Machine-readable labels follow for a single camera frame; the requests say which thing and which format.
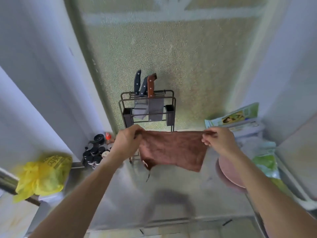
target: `black knife handle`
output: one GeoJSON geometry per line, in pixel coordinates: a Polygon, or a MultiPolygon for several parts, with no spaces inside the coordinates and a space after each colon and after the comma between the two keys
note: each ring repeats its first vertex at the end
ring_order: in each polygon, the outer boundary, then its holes
{"type": "Polygon", "coordinates": [[[138,70],[134,78],[134,94],[136,95],[139,94],[140,85],[141,85],[141,70],[138,70]]]}
{"type": "Polygon", "coordinates": [[[147,95],[147,77],[145,77],[144,80],[143,80],[142,87],[141,87],[141,90],[140,90],[140,93],[139,93],[140,97],[143,97],[143,96],[147,95]]]}

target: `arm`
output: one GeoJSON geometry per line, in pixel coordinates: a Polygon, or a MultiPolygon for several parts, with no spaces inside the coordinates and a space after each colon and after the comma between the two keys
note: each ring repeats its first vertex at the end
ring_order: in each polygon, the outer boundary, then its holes
{"type": "Polygon", "coordinates": [[[235,166],[265,226],[274,238],[317,236],[317,220],[281,192],[252,161],[243,154],[227,128],[209,128],[216,136],[203,135],[202,142],[213,147],[235,166]]]}
{"type": "Polygon", "coordinates": [[[133,125],[121,130],[106,159],[39,224],[29,238],[84,237],[114,172],[137,151],[142,139],[141,135],[134,137],[138,129],[142,128],[133,125]]]}

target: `person's left hand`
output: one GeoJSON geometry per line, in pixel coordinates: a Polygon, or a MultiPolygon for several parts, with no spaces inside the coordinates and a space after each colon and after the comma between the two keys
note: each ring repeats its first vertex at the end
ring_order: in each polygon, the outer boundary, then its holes
{"type": "Polygon", "coordinates": [[[134,124],[129,128],[120,130],[111,148],[110,154],[122,162],[134,155],[140,146],[142,135],[135,136],[137,130],[144,130],[141,126],[134,124]]]}

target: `brown cloth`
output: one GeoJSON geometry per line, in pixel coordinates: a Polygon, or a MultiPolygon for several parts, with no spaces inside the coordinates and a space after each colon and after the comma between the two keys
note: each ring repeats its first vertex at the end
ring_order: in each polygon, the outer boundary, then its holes
{"type": "Polygon", "coordinates": [[[139,147],[141,160],[150,170],[157,164],[172,164],[199,172],[208,146],[201,142],[204,131],[140,131],[139,147]]]}

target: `forearm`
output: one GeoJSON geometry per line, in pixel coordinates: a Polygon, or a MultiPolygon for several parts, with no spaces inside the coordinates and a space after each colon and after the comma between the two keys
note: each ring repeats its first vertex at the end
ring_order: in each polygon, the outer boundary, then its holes
{"type": "Polygon", "coordinates": [[[119,167],[111,154],[45,218],[30,238],[84,237],[93,215],[119,167]]]}
{"type": "Polygon", "coordinates": [[[317,222],[281,192],[243,153],[231,157],[249,195],[273,237],[313,237],[317,222]]]}

